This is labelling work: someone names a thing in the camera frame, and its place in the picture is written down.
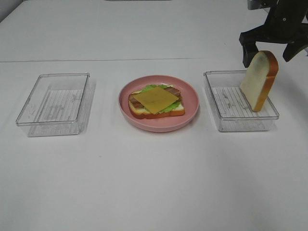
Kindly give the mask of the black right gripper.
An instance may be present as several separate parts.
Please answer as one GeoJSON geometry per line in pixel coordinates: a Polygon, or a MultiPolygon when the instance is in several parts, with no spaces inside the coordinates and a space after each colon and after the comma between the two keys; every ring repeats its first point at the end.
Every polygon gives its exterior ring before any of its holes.
{"type": "Polygon", "coordinates": [[[256,41],[287,43],[283,52],[286,62],[308,47],[308,25],[303,19],[308,12],[306,0],[272,0],[265,23],[240,34],[243,65],[248,67],[259,52],[256,41]]]}

